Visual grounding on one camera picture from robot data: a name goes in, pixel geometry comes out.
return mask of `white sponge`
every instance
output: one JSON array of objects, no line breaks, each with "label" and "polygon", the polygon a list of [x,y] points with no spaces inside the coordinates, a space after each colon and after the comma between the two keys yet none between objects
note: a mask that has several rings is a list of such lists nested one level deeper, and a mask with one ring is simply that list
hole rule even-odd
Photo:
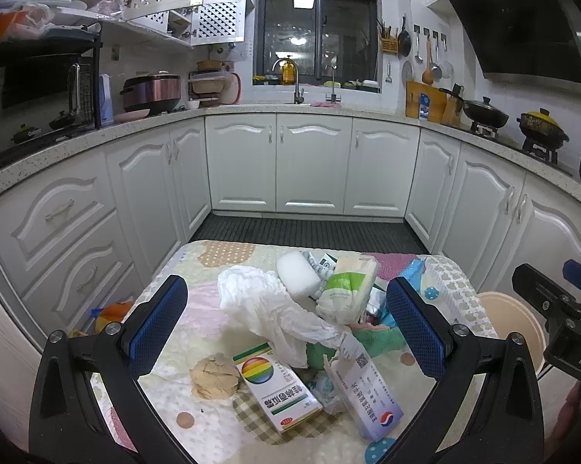
[{"label": "white sponge", "polygon": [[318,291],[320,277],[299,251],[286,253],[277,260],[277,274],[294,301]]}]

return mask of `green towel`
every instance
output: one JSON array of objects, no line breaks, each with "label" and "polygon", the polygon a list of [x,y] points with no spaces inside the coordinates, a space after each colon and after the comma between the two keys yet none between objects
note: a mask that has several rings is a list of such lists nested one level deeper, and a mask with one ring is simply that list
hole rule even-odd
[{"label": "green towel", "polygon": [[[365,347],[370,358],[375,358],[389,351],[402,349],[406,345],[406,340],[404,340],[404,336],[398,327],[389,330],[365,328],[352,331],[353,336]],[[335,349],[330,349],[320,343],[308,343],[308,365],[317,370],[323,370],[322,355],[327,355],[327,358],[331,359],[335,353]]]}]

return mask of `rainbow logo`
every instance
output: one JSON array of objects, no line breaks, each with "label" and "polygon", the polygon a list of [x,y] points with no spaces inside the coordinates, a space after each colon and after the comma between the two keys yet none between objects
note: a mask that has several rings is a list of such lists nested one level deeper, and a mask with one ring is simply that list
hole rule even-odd
[{"label": "rainbow logo", "polygon": [[394,421],[394,414],[390,411],[386,411],[384,414],[381,415],[381,426],[386,428]]},{"label": "rainbow logo", "polygon": [[243,363],[241,373],[248,382],[263,384],[273,376],[273,365],[264,358],[251,358]]}]

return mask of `qr code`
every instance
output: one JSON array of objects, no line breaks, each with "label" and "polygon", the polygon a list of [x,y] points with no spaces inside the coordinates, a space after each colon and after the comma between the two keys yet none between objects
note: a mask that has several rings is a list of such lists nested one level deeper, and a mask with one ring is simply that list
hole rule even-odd
[{"label": "qr code", "polygon": [[363,368],[365,365],[368,364],[368,358],[366,358],[366,355],[361,353],[359,356],[357,356],[357,364],[359,365],[359,368]]}]

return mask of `floor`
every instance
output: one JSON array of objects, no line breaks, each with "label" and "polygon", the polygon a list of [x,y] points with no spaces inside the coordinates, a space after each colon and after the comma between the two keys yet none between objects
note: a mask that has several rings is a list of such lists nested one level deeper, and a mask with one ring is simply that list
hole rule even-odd
[{"label": "floor", "polygon": [[406,223],[222,217],[204,220],[192,241],[235,241],[363,253],[427,254]]}]

